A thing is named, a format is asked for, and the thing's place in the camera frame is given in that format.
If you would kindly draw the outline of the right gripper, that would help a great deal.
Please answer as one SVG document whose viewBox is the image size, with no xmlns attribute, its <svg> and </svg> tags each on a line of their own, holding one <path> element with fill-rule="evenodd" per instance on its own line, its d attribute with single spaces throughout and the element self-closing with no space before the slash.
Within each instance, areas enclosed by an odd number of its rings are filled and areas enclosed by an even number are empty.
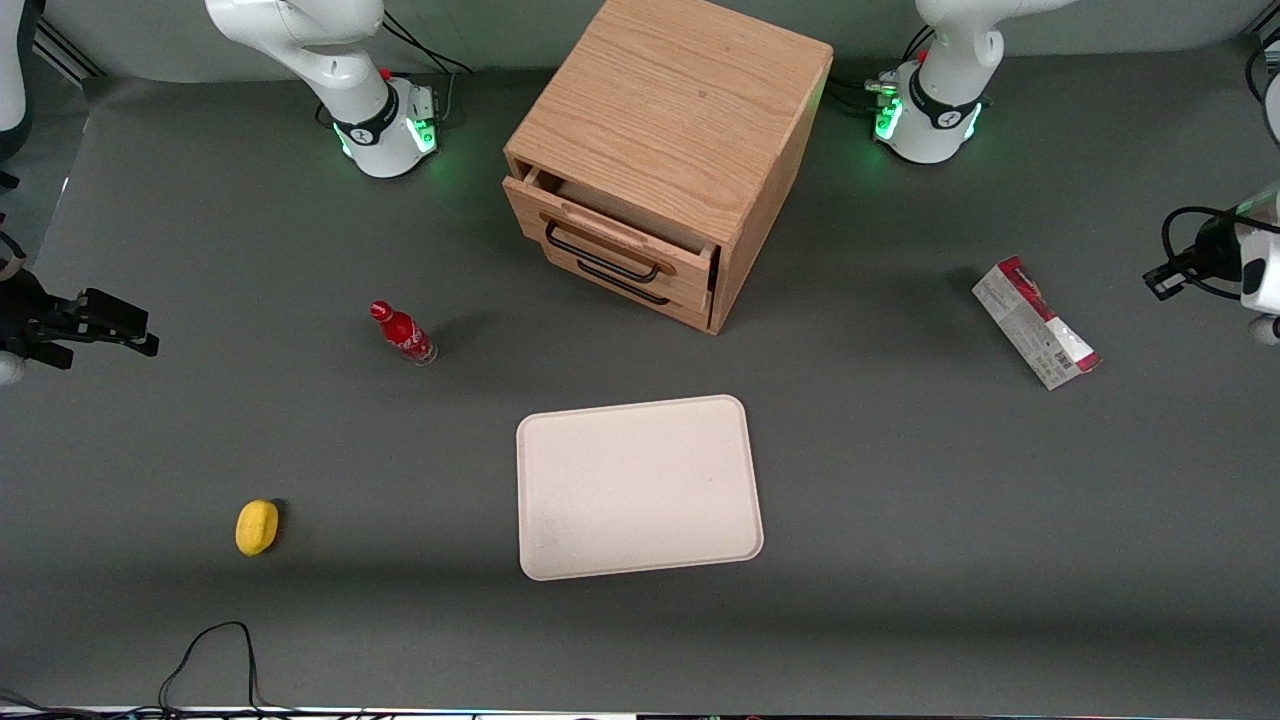
<svg viewBox="0 0 1280 720">
<path fill-rule="evenodd" d="M 74 363 L 74 351 L 58 342 L 115 345 L 146 357 L 159 354 L 159 337 L 146 337 L 148 313 L 101 290 L 73 299 L 49 293 L 24 266 L 5 266 L 1 283 L 1 384 L 26 377 L 29 361 L 59 370 Z"/>
</svg>

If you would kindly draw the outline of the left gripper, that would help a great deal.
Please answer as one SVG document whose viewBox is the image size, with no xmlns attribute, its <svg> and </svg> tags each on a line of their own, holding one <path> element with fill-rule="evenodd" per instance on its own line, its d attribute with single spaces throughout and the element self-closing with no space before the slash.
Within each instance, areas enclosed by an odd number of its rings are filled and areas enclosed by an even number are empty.
<svg viewBox="0 0 1280 720">
<path fill-rule="evenodd" d="M 1256 313 L 1249 329 L 1260 343 L 1279 345 L 1279 228 L 1274 222 L 1240 214 L 1216 214 L 1197 234 L 1197 246 L 1210 252 L 1203 275 L 1225 281 L 1231 288 L 1220 293 Z M 1194 249 L 1171 256 L 1143 274 L 1143 282 L 1158 301 L 1166 301 L 1189 284 L 1198 286 L 1199 254 Z"/>
</svg>

